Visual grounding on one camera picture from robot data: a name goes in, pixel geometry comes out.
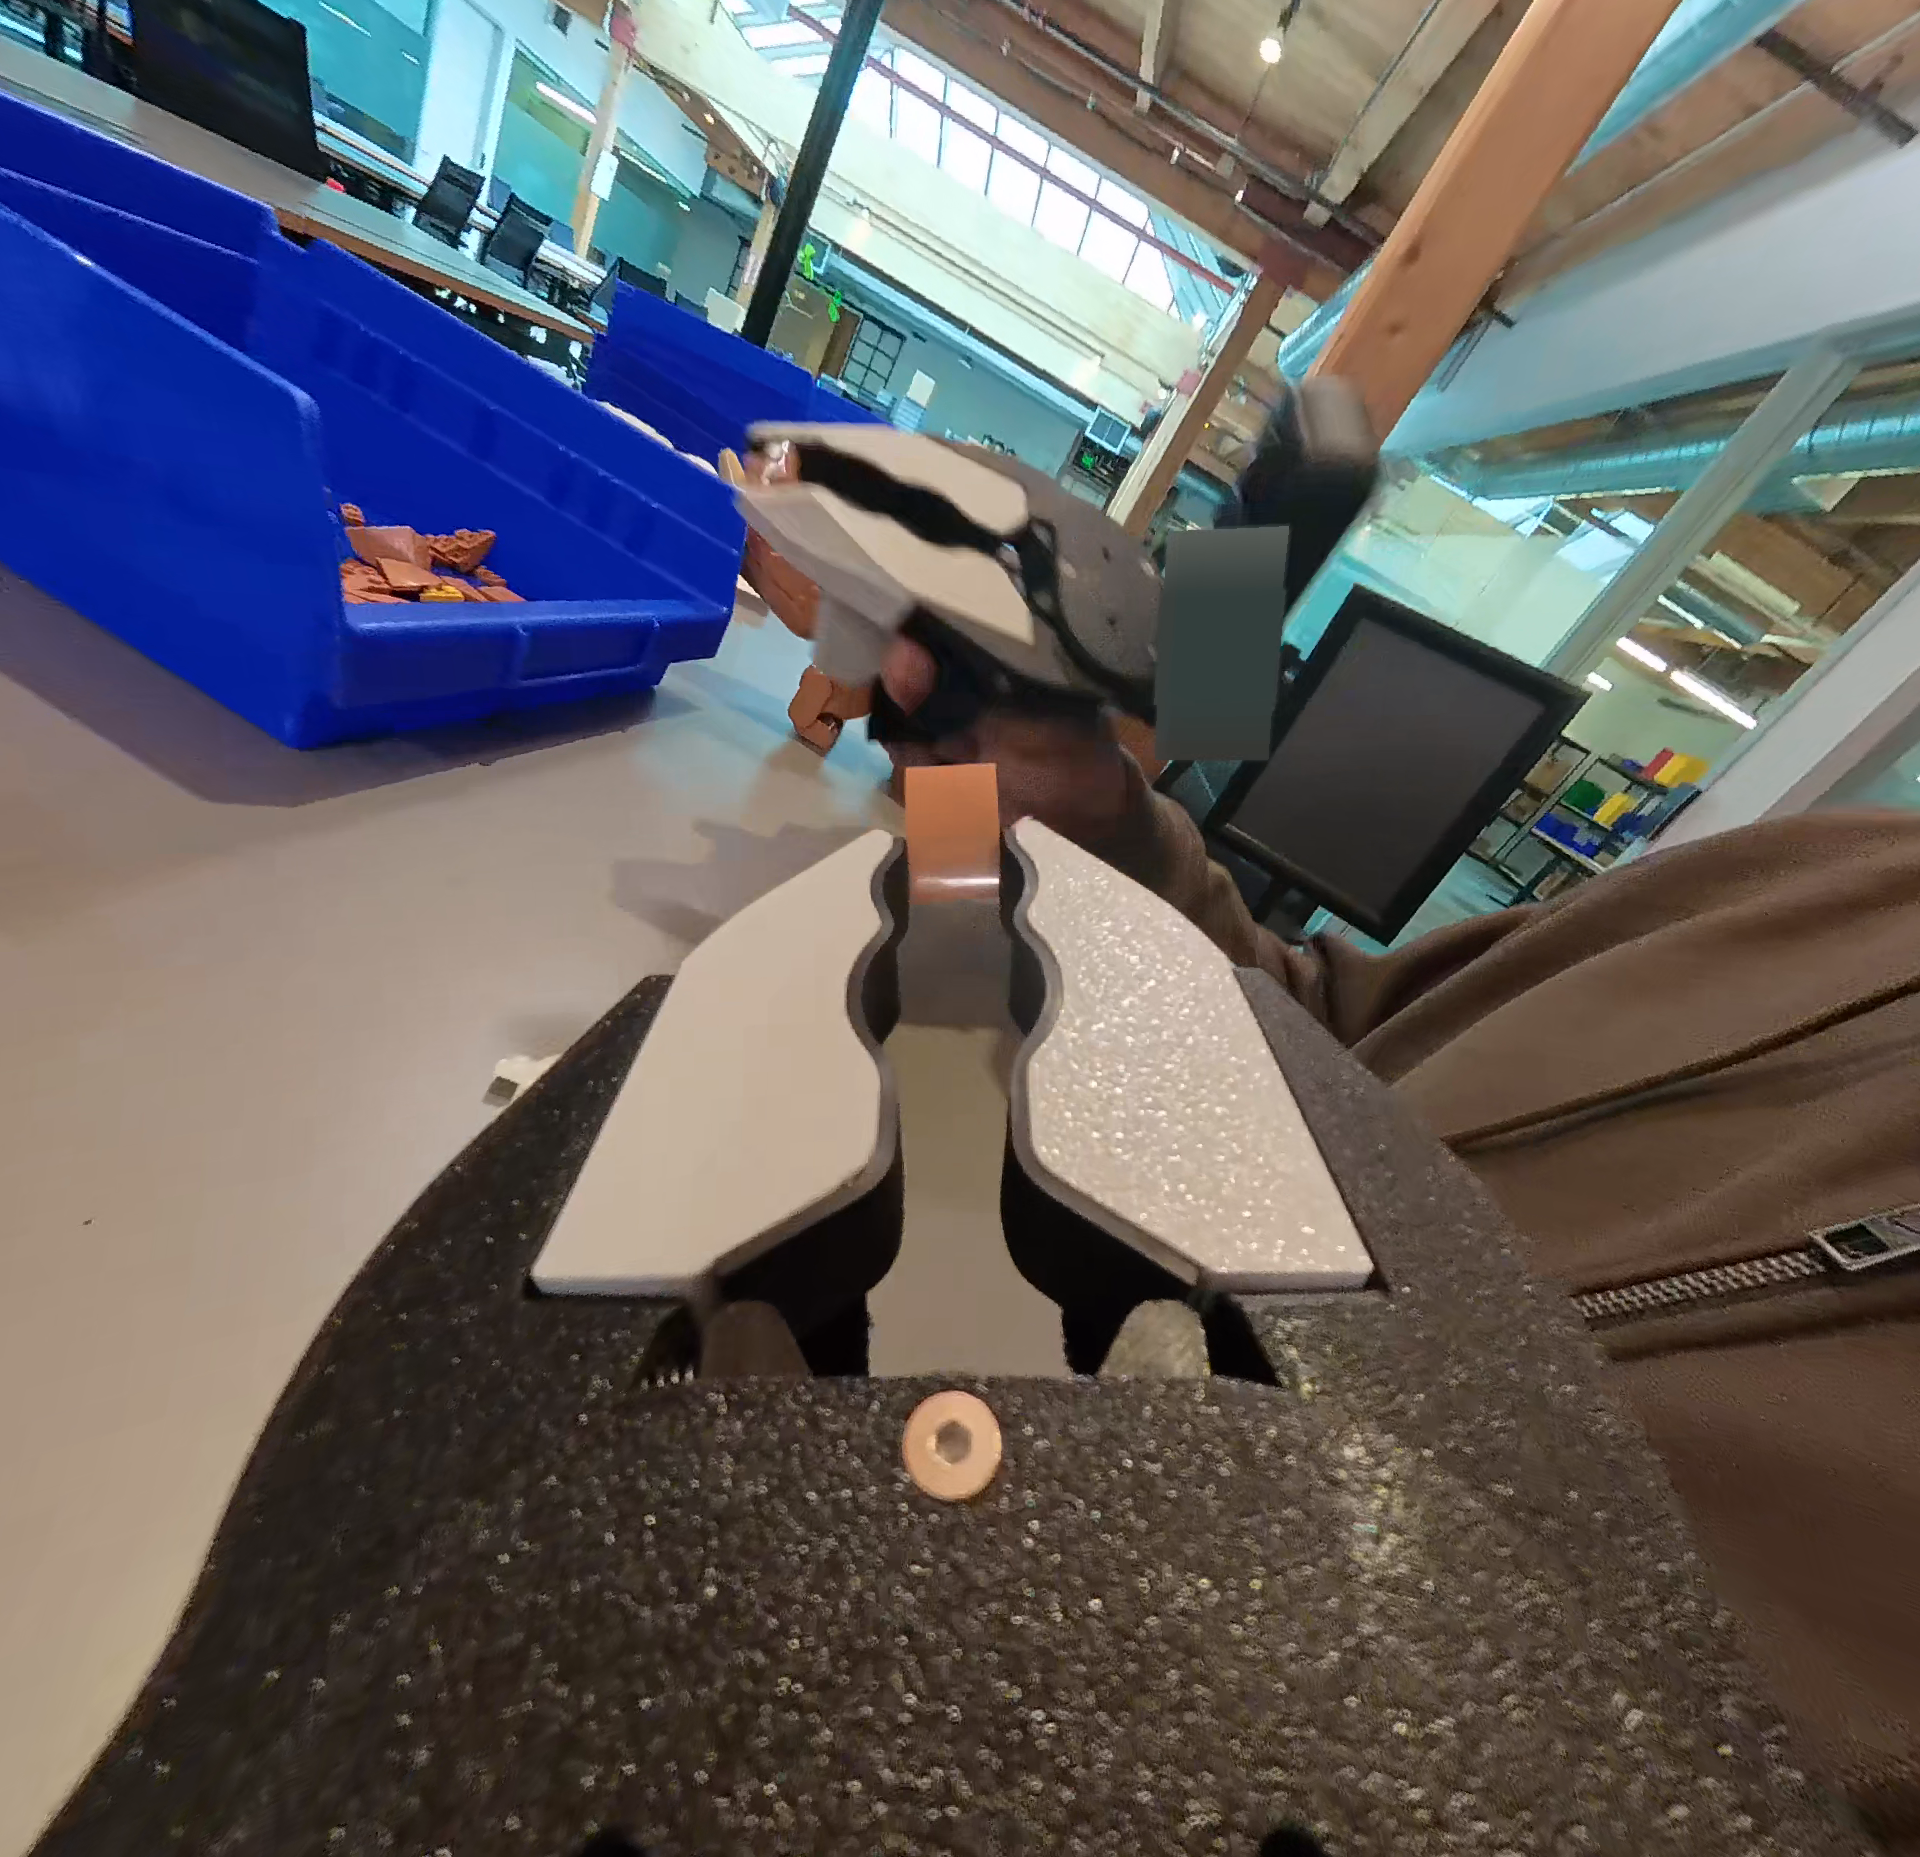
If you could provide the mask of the black monitor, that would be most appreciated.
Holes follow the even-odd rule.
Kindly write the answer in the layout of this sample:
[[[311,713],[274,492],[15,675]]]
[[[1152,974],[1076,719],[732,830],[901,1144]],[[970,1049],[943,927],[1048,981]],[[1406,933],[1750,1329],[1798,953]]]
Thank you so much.
[[[1327,913],[1388,943],[1500,814],[1588,694],[1374,589],[1352,589],[1296,669],[1264,763],[1203,820],[1262,873],[1259,925]]]

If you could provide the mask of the blue plastic bin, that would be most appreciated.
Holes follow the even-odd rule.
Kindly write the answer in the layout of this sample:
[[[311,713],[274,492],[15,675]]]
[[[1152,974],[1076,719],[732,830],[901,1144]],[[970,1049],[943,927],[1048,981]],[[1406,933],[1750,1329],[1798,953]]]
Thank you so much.
[[[728,485],[274,214],[4,95],[4,567],[297,749],[642,691],[735,613]],[[517,603],[349,605],[337,510]]]

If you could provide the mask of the stack of blue bins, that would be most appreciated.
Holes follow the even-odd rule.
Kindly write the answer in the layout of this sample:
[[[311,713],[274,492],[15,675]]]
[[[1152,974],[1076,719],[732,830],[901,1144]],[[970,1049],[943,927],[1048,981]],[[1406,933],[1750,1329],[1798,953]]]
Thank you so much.
[[[818,383],[796,362],[758,349],[740,333],[639,282],[614,278],[605,329],[590,348],[584,393],[675,450],[715,465],[781,447],[799,465],[808,444],[849,452],[867,428],[881,437],[863,457],[886,465],[897,431],[871,410]]]

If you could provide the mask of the brown smooth tile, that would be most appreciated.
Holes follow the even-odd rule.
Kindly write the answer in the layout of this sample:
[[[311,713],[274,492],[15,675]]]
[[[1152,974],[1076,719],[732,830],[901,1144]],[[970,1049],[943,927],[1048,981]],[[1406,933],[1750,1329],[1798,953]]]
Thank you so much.
[[[1012,948],[1003,919],[997,766],[918,764],[898,775],[909,897],[898,950],[905,1020],[998,1028]]]

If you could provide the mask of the black office chair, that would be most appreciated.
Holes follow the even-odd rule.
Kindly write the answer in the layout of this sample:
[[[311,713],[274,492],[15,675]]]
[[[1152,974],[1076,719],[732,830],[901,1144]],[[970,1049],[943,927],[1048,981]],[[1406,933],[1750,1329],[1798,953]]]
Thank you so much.
[[[322,182],[309,34],[261,0],[127,0],[138,95]]]

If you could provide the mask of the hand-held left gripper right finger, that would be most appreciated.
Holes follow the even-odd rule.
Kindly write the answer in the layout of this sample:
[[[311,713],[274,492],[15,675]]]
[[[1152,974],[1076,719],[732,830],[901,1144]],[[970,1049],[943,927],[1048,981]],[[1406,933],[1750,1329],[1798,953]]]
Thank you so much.
[[[1372,1252],[1237,963],[1148,886],[1037,818],[1004,838],[1020,1028],[1003,1232],[1060,1313],[1068,1371],[1170,1302],[1256,1367],[1230,1301],[1349,1295]]]

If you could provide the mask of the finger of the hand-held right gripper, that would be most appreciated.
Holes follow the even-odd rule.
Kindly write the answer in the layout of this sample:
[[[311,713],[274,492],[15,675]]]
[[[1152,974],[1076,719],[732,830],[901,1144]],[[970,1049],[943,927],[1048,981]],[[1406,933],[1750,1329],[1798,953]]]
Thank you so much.
[[[872,421],[768,420],[757,452],[790,475],[740,489],[740,512],[784,549],[1031,549],[1046,522],[995,461]]]
[[[781,553],[821,589],[814,664],[833,680],[872,683],[909,615],[924,611],[1022,680],[1078,687],[995,555],[929,544],[844,499],[784,499],[781,512]]]

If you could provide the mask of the pile of brown bricks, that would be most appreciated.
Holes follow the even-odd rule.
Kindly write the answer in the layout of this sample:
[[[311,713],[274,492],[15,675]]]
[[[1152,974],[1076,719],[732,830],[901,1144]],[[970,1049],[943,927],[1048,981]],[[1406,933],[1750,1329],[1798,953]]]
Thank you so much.
[[[349,605],[527,599],[492,569],[498,546],[498,531],[492,527],[422,531],[404,524],[379,524],[353,502],[340,502],[337,516],[349,544],[340,561],[340,592]]]

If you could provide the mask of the wooden post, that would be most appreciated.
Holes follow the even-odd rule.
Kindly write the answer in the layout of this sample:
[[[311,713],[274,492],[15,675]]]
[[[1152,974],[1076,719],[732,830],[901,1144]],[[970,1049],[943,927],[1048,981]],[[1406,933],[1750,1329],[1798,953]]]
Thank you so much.
[[[1384,440],[1568,172],[1671,0],[1533,0],[1308,373]]]

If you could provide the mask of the colourful storage shelf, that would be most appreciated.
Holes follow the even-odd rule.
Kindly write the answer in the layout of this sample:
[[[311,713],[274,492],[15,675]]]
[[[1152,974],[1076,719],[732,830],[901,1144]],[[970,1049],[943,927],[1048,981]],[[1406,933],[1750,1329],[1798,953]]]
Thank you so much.
[[[1646,763],[1590,754],[1529,826],[1525,889],[1545,895],[1624,863],[1699,799],[1709,771],[1688,750],[1664,749]]]

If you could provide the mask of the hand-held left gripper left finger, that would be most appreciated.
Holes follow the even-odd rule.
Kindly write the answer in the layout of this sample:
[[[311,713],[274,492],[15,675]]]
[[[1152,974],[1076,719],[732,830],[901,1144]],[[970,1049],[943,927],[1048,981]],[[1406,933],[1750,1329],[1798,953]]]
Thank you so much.
[[[684,957],[532,1265],[532,1292],[758,1305],[814,1372],[867,1372],[903,1242],[907,861],[869,830]]]

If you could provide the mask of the tan brick animal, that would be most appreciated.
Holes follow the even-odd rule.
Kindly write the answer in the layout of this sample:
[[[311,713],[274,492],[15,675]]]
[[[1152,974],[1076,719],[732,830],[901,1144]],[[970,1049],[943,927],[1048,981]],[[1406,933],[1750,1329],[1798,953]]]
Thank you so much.
[[[721,477],[740,489],[792,479],[794,465],[781,452],[750,452],[740,456],[725,447],[716,456]],[[816,641],[822,593],[818,583],[802,573],[754,524],[749,524],[739,577],[757,592],[773,613],[807,643]],[[827,757],[838,744],[844,727],[871,715],[878,691],[881,671],[852,682],[808,661],[786,707],[794,737],[814,754]]]

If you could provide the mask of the black pole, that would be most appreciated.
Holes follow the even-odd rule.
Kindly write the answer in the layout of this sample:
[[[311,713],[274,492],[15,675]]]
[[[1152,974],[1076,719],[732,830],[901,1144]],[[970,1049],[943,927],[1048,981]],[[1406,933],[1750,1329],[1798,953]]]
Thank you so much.
[[[844,0],[790,170],[782,176],[770,172],[767,178],[757,232],[746,246],[735,289],[744,312],[739,331],[760,349],[773,348],[782,297],[794,278],[813,209],[830,167],[830,154],[844,129],[884,2]]]

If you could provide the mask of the wooden background table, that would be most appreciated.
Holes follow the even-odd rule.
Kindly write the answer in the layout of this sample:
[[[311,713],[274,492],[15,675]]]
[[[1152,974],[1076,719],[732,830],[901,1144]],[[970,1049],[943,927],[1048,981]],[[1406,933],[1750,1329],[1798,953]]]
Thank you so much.
[[[322,238],[369,262],[455,289],[567,340],[590,344],[598,335],[598,328],[588,320],[437,242],[411,220],[330,188],[324,180],[307,178],[10,38],[2,42],[2,85],[10,97],[62,115],[100,139],[120,141],[266,205],[290,236]]]

